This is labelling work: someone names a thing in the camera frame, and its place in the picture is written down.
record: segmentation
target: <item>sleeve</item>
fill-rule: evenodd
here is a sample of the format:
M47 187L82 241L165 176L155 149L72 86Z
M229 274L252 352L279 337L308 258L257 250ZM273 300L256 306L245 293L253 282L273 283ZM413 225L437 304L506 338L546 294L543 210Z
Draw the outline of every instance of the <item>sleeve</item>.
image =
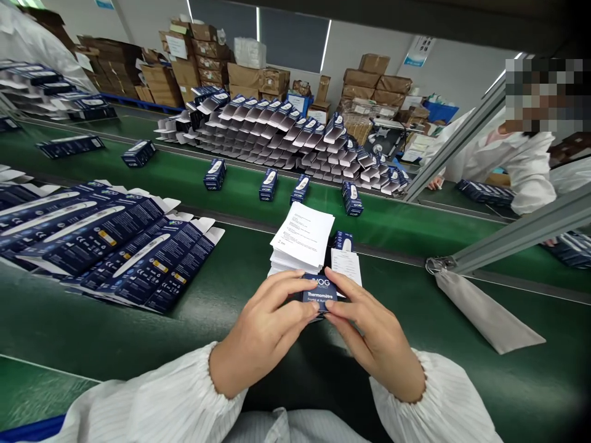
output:
M502 443L463 368L438 354L414 352L426 376L427 388L419 402L401 402L369 378L377 413L392 441Z
M72 403L51 443L221 442L247 390L228 400L215 391L209 355L217 342L127 382L107 381Z
M553 139L551 133L545 133L541 140L528 142L534 143L532 148L504 165L511 178L511 189L516 194L511 208L518 215L531 214L556 199L550 182L550 155L547 152Z

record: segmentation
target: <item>white paper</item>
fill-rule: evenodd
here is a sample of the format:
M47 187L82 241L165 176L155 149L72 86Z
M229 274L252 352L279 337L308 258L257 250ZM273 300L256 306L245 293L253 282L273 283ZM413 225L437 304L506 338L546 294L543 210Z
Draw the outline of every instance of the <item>white paper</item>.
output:
M80 66L82 66L85 70L88 70L90 72L94 72L94 69L92 69L92 65L90 63L90 59L86 55L81 54L80 52L77 52L76 59L78 61L78 64Z
M359 257L357 257L356 253L340 249L331 249L331 257L331 269L333 271L344 274L359 286L363 286L361 283Z
M187 47L183 39L166 36L166 41L168 42L168 48L171 55L178 58L184 58L185 60L187 59Z
M294 202L271 246L310 266L321 266L334 217Z

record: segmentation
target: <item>sign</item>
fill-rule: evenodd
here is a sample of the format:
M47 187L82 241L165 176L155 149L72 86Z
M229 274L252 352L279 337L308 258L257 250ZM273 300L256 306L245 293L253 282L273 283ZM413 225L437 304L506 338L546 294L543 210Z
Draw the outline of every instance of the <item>sign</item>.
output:
M416 36L412 41L408 54L406 54L404 64L421 68L425 64L434 44L435 38L433 37Z
M97 6L99 8L102 9L115 9L113 7L113 2L111 2L111 0L94 0L94 2L97 4Z
M171 55L178 58L184 58L185 60L187 59L187 46L183 39L166 36L166 41L168 42L168 49L171 52Z

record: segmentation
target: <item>gloved hand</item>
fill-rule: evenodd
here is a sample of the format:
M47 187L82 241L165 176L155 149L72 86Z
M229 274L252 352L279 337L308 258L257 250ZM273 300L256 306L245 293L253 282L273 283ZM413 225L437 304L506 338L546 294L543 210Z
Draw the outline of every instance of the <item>gloved hand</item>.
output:
M443 184L443 177L441 175L438 175L427 185L427 188L429 188L432 191L437 191L437 190L441 189L442 184Z
M266 376L318 315L315 301L280 307L289 294L316 287L303 275L285 271L263 281L228 336L211 351L209 374L218 393L234 398Z
M324 316L339 331L353 357L397 399L419 401L425 391L425 373L394 314L343 274L330 268L324 273L351 300L327 301L330 313Z

